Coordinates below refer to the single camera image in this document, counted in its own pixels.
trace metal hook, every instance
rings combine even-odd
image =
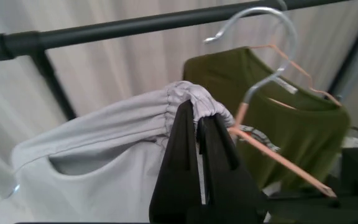
[[[226,33],[226,31],[231,26],[233,26],[234,23],[237,22],[238,19],[240,19],[241,17],[243,17],[245,15],[251,14],[251,13],[266,13],[266,14],[271,14],[271,15],[279,18],[285,24],[285,26],[289,32],[288,38],[289,38],[289,41],[291,42],[292,48],[290,49],[290,53],[288,54],[288,60],[285,61],[280,66],[280,68],[277,69],[277,71],[275,73],[273,73],[272,75],[268,76],[267,78],[264,78],[263,80],[257,82],[255,85],[253,85],[247,91],[247,93],[244,97],[244,103],[247,103],[247,104],[249,103],[249,101],[252,98],[252,96],[254,95],[254,93],[260,87],[264,86],[268,82],[271,82],[272,80],[277,78],[288,67],[288,65],[290,64],[290,61],[293,60],[293,58],[295,56],[296,46],[298,45],[298,36],[297,36],[295,27],[292,24],[291,20],[286,15],[284,15],[284,13],[282,13],[281,11],[278,11],[276,9],[272,9],[269,7],[252,7],[250,9],[244,9],[243,11],[236,13],[234,16],[232,16],[229,19],[229,21],[219,30],[219,32],[214,37],[209,37],[209,38],[205,39],[204,43],[208,44],[208,43],[214,42],[216,40],[219,40]]]

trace white curtain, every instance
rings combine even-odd
[[[107,21],[185,11],[243,1],[226,0],[0,0],[0,33],[55,30]],[[326,90],[358,33],[358,0],[287,13],[297,28],[296,61],[313,74],[314,86]],[[242,19],[213,45],[202,40],[223,22],[153,32],[48,50],[76,113],[83,116],[111,103],[180,80],[185,60],[245,45],[276,43],[286,50],[283,29],[273,33],[271,16]],[[271,50],[257,53],[272,68],[281,59]],[[286,76],[304,85],[295,70]],[[27,57],[0,62],[0,196],[15,185],[11,149],[55,128],[65,118],[42,77]]]

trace white t-shirt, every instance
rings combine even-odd
[[[149,204],[178,106],[194,122],[225,107],[182,81],[120,101],[16,146],[12,163],[34,221],[149,222]]]

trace black metal rod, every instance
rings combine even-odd
[[[68,101],[66,93],[63,91],[62,86],[56,78],[55,70],[46,53],[44,51],[39,51],[30,55],[30,57],[47,83],[66,119],[71,120],[76,118],[76,114]]]
[[[285,3],[288,10],[292,10],[343,1],[349,0],[285,0]],[[224,21],[243,9],[257,6],[272,7],[282,10],[282,7],[277,0],[252,1],[227,6],[209,7],[205,9],[173,12],[156,16],[46,31],[40,33],[40,40],[45,49],[53,49],[98,40],[125,37],[128,35],[144,34],[209,22]]]
[[[346,58],[341,65],[341,68],[338,70],[331,85],[329,86],[328,93],[330,94],[336,93],[341,80],[344,78],[347,70],[349,69],[349,66],[351,65],[351,62],[353,62],[355,57],[357,56],[357,53],[358,53],[358,35],[350,51],[347,53]]]

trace green shirt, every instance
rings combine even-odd
[[[272,73],[250,49],[243,47],[189,59],[183,79],[205,87],[215,100],[236,114],[246,91]],[[250,101],[242,129],[323,180],[341,150],[350,125],[349,116],[343,107],[332,101],[314,96],[284,78],[282,80],[288,83],[287,89],[271,82],[257,90]],[[260,188],[278,180],[282,181],[283,189],[294,189],[305,183],[247,142],[239,141],[237,149]]]

